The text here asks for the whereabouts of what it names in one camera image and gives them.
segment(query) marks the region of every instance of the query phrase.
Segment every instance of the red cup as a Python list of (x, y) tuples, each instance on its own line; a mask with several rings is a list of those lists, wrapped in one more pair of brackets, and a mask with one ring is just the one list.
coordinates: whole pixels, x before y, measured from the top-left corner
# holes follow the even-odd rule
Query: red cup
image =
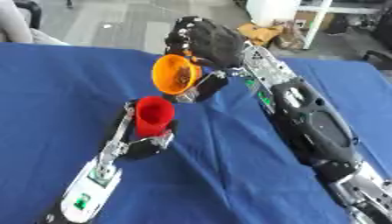
[(174, 117), (173, 105), (160, 96), (147, 96), (136, 104), (136, 134), (159, 136)]

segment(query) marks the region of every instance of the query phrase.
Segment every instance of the blue fabric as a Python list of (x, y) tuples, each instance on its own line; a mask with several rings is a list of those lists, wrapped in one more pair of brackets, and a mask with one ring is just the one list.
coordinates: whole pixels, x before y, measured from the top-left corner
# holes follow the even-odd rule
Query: blue fabric
[[(131, 50), (0, 45), (0, 223), (32, 224), (98, 151), (129, 99), (160, 95), (156, 55)], [(392, 88), (360, 62), (287, 59), (331, 100), (362, 148), (392, 171)], [(122, 182), (96, 223), (348, 223), (310, 169), (279, 139), (242, 80), (176, 105), (173, 149), (118, 161)]]

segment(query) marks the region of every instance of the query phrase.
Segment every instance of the gray floor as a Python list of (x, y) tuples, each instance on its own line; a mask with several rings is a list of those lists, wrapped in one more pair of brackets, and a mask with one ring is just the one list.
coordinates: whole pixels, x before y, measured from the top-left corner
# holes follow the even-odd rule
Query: gray floor
[[(41, 0), (42, 30), (76, 46), (103, 46), (162, 53), (164, 38), (176, 18), (198, 15), (236, 28), (247, 23), (248, 14), (232, 0)], [(289, 52), (272, 46), (276, 56), (359, 60), (366, 50), (383, 47), (367, 33), (350, 29), (328, 36), (320, 32), (311, 50)]]
[(76, 46), (164, 50), (176, 18), (199, 15), (235, 28), (249, 21), (231, 0), (42, 0), (42, 30)]

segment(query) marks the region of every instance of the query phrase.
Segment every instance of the plastic cup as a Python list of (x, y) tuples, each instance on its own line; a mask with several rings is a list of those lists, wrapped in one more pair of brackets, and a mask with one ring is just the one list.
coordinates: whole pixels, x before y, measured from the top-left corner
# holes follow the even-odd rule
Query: plastic cup
[(167, 54), (152, 68), (152, 80), (159, 91), (168, 95), (182, 94), (201, 77), (201, 67), (185, 57)]
[(147, 96), (136, 104), (136, 134), (159, 136), (174, 117), (173, 105), (160, 96)]

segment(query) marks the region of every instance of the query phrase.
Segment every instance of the robotic arm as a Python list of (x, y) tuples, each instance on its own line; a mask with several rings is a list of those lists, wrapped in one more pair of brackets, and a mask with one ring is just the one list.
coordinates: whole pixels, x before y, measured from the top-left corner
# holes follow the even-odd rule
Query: robotic arm
[[(226, 41), (214, 38), (217, 36)], [(314, 170), (319, 183), (347, 210), (353, 223), (392, 223), (391, 182), (356, 150), (360, 140), (336, 109), (267, 49), (243, 42), (238, 36), (207, 19), (180, 19), (166, 40), (166, 52), (191, 57), (194, 63), (207, 61), (204, 65), (215, 71), (172, 97), (177, 102), (203, 101), (226, 85), (221, 80), (242, 77), (298, 161)], [(211, 50), (201, 47), (201, 43), (209, 43), (206, 48)], [(217, 59), (220, 55), (229, 63)]]
[(37, 224), (92, 223), (121, 181), (123, 170), (114, 165), (120, 157), (147, 158), (167, 149), (174, 138), (172, 121), (160, 136), (129, 140), (137, 101), (125, 103), (115, 128), (100, 153), (81, 169), (55, 205)]

